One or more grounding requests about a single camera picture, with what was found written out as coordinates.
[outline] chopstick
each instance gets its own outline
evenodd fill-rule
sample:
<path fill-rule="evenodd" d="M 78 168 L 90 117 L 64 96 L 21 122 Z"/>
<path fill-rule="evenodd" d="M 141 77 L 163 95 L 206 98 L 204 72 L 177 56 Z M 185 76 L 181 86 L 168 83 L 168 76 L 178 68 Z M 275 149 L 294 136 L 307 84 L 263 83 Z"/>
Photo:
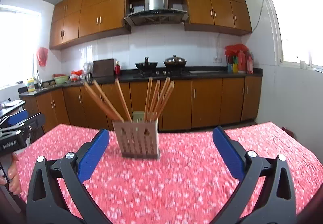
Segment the chopstick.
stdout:
<path fill-rule="evenodd" d="M 121 90 L 121 87 L 120 87 L 120 83 L 119 83 L 119 80 L 118 78 L 114 81 L 116 87 L 117 87 L 117 92 L 119 94 L 119 97 L 120 97 L 120 100 L 121 100 L 121 103 L 122 103 L 122 106 L 123 106 L 123 109 L 127 115 L 127 118 L 130 122 L 132 122 L 132 119 L 131 119 L 131 116 L 130 116 L 130 113 L 129 113 L 129 110 L 128 110 L 128 107 L 127 107 L 127 104 L 126 104 L 126 101 L 123 97 L 123 93 L 122 93 L 122 90 Z"/>
<path fill-rule="evenodd" d="M 169 87 L 167 89 L 167 92 L 165 94 L 165 98 L 163 100 L 163 103 L 161 104 L 161 107 L 159 108 L 159 110 L 154 114 L 152 120 L 155 121 L 162 113 L 162 111 L 164 110 L 164 107 L 166 106 L 167 102 L 168 102 L 168 99 L 169 97 L 171 96 L 173 90 L 174 90 L 174 86 L 175 86 L 175 83 L 174 81 L 171 81 L 171 83 L 169 84 Z"/>
<path fill-rule="evenodd" d="M 105 95 L 105 93 L 102 91 L 101 87 L 99 86 L 99 84 L 96 82 L 96 80 L 93 81 L 93 84 L 96 86 L 96 88 L 98 89 L 99 93 L 101 94 L 101 96 L 103 97 L 104 101 L 107 103 L 107 105 L 110 107 L 110 109 L 112 110 L 112 112 L 114 113 L 114 116 L 118 118 L 118 120 L 124 122 L 122 116 L 118 113 L 118 111 L 114 108 L 114 106 L 112 105 L 112 103 L 109 101 L 109 99 L 107 98 L 107 96 Z"/>
<path fill-rule="evenodd" d="M 150 99 L 151 85 L 152 85 L 152 77 L 149 77 L 148 88 L 147 88 L 147 95 L 146 95 L 146 104 L 145 104 L 145 114 L 144 114 L 144 117 L 143 117 L 143 121 L 144 122 L 147 121 L 147 112 L 148 112 L 148 108 L 149 108 L 149 99 Z"/>
<path fill-rule="evenodd" d="M 101 108 L 101 110 L 105 112 L 111 120 L 117 120 L 117 118 L 114 116 L 115 114 L 104 103 L 102 103 L 100 97 L 97 96 L 97 94 L 88 85 L 87 82 L 84 82 L 84 86 L 88 90 L 88 93 L 90 94 L 91 98 L 94 100 L 94 102 L 96 102 L 96 104 Z"/>
<path fill-rule="evenodd" d="M 159 88 L 160 88 L 160 80 L 157 80 L 155 90 L 154 90 L 154 94 L 153 94 L 152 99 L 151 99 L 148 119 L 150 119 L 152 117 L 152 111 L 154 110 L 154 107 L 155 107 L 155 104 L 156 104 Z"/>

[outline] plastic container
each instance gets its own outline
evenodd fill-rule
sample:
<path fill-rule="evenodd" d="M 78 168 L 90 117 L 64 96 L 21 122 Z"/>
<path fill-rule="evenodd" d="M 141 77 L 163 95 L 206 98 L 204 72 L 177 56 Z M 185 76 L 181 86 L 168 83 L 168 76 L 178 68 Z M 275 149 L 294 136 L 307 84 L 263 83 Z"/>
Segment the plastic container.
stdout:
<path fill-rule="evenodd" d="M 27 88 L 28 88 L 28 92 L 35 91 L 35 81 L 33 78 L 30 78 L 27 80 Z"/>

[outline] table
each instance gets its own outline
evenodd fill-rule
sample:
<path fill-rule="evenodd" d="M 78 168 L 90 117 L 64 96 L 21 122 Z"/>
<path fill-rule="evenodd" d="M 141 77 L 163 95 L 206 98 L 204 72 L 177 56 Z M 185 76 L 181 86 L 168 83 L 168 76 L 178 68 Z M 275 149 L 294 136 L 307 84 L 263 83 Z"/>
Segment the table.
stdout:
<path fill-rule="evenodd" d="M 98 130 L 60 124 L 19 155 L 22 198 L 26 201 L 31 173 L 38 156 L 48 160 L 76 152 Z M 323 166 L 315 155 L 273 123 L 226 130 L 246 150 L 262 157 L 285 154 L 292 173 L 297 213 L 323 182 Z M 89 193 L 114 224 L 203 223 L 219 212 L 238 181 L 231 177 L 212 141 L 212 132 L 159 134 L 161 158 L 136 160 L 121 157 L 114 132 L 92 177 L 84 182 Z M 249 214 L 264 178 L 244 210 Z M 62 193 L 71 212 L 78 213 L 62 180 Z"/>

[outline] black countertop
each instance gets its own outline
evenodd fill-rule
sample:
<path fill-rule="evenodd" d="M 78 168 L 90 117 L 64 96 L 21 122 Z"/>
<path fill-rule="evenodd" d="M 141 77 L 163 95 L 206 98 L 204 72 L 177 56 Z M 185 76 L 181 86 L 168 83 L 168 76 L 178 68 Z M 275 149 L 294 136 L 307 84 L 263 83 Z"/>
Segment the black countertop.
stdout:
<path fill-rule="evenodd" d="M 163 75 L 164 68 L 158 68 L 160 75 L 153 77 L 153 80 L 165 80 L 166 75 Z M 254 68 L 253 74 L 229 74 L 226 67 L 222 66 L 201 66 L 201 67 L 185 67 L 189 74 L 183 75 L 171 75 L 171 80 L 189 80 L 189 79 L 205 79 L 205 78 L 239 78 L 246 76 L 263 76 L 263 69 Z M 143 82 L 148 81 L 149 77 L 142 77 L 138 75 L 138 70 L 125 70 L 122 71 L 121 75 L 117 76 L 105 76 L 95 78 L 98 84 L 114 83 L 115 79 L 118 78 L 119 82 Z M 36 90 L 34 92 L 24 92 L 19 94 L 20 97 L 25 96 L 37 96 L 46 92 L 53 91 L 57 88 L 82 86 L 83 81 L 68 82 L 61 85 L 56 85 L 47 89 Z"/>

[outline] red plastic bag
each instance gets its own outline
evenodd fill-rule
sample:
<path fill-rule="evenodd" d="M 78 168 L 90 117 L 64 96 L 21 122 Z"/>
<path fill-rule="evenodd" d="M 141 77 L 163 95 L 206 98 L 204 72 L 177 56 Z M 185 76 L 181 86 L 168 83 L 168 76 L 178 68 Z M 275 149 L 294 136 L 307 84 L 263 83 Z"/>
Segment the red plastic bag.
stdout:
<path fill-rule="evenodd" d="M 37 56 L 39 66 L 42 66 L 42 67 L 46 66 L 47 58 L 48 58 L 48 49 L 44 47 L 38 48 L 36 56 Z"/>

